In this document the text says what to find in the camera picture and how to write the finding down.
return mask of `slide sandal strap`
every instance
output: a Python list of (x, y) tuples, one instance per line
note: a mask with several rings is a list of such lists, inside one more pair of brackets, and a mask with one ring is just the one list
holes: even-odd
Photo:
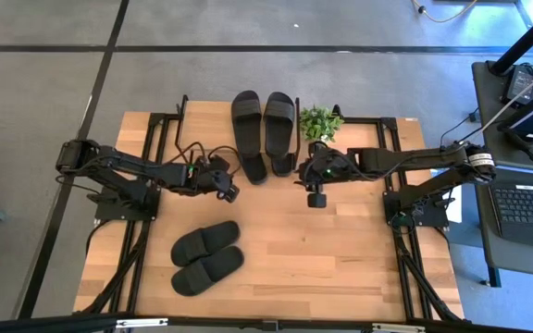
[(233, 117), (260, 115), (260, 103), (257, 100), (245, 100), (233, 104)]
[(200, 260), (184, 267), (184, 275), (195, 294), (205, 291), (214, 284)]
[(203, 240), (203, 234), (200, 229), (186, 235), (186, 241), (183, 242), (183, 246), (188, 260), (209, 255), (209, 252), (205, 248), (205, 241)]
[(293, 105), (280, 101), (268, 101), (265, 111), (266, 117), (285, 117), (291, 121), (295, 119)]

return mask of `laptop keyboard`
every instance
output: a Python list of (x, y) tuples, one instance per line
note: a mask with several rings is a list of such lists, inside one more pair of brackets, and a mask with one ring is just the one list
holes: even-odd
[(533, 224), (533, 191), (491, 186), (501, 222)]

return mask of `black slide sandal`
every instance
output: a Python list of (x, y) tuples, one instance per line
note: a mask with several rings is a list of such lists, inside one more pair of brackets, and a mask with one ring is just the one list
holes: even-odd
[(279, 177), (287, 177), (293, 171), (293, 154), (289, 154), (289, 147), (294, 121), (293, 100), (283, 92), (271, 93), (265, 109), (265, 150), (273, 173)]
[(229, 246), (182, 268), (172, 277), (172, 288), (182, 296), (196, 296), (242, 267), (244, 255)]
[(207, 228), (198, 228), (180, 237), (172, 246), (172, 263), (184, 267), (200, 257), (233, 244), (240, 237), (240, 227), (234, 221), (226, 221)]
[(231, 103), (231, 123), (248, 180), (259, 185), (267, 180), (267, 169), (260, 154), (260, 102), (253, 91), (240, 92)]

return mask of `gray carpet floor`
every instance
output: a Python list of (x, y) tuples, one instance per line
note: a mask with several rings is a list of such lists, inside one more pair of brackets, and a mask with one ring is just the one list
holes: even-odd
[[(0, 43), (106, 44), (119, 3), (0, 0)], [(437, 17), (463, 7), (426, 5)], [(512, 4), (479, 4), (462, 18), (436, 24), (418, 16), (408, 0), (140, 0), (131, 1), (118, 44), (509, 46), (526, 29)], [(90, 138), (112, 144), (128, 110), (171, 112), (185, 93), (230, 101), (253, 89), (261, 96), (299, 96), (304, 105), (340, 104), (348, 116), (418, 117), (427, 146), (437, 146), (440, 135), (477, 106), (472, 63), (497, 56), (114, 54)], [(25, 285), (58, 188), (58, 149), (80, 126), (101, 59), (98, 53), (0, 53), (0, 209), (7, 213), (0, 222), (0, 320), (12, 317)], [(533, 63), (533, 56), (523, 60)], [(476, 126), (466, 123), (448, 139)], [(464, 209), (474, 205), (466, 200)], [(93, 211), (83, 192), (71, 193), (36, 315), (70, 313)], [(465, 222), (470, 229), (477, 223), (474, 217)], [(453, 245), (452, 262), (468, 319), (533, 328), (533, 276), (503, 272), (503, 288), (492, 290), (477, 284), (487, 275), (481, 249)]]

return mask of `gray desk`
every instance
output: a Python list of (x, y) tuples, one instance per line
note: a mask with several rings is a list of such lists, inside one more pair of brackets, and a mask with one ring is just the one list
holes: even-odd
[[(499, 78), (490, 74), (486, 63), (473, 64), (472, 72), (480, 118), (485, 124), (502, 108), (499, 98), (504, 90), (506, 78)], [(513, 109), (507, 110), (503, 115), (506, 117), (513, 112)], [(524, 153), (512, 148), (496, 127), (490, 127), (485, 131), (484, 140), (497, 165), (533, 169), (533, 162)], [(499, 170), (497, 177), (500, 179), (519, 179), (519, 174)], [(524, 176), (524, 180), (533, 182), (533, 175)], [(489, 188), (476, 186), (476, 193), (485, 258), (489, 266), (490, 285), (493, 287), (501, 285), (499, 271), (496, 268), (533, 274), (533, 246), (499, 237), (497, 219), (490, 203)]]

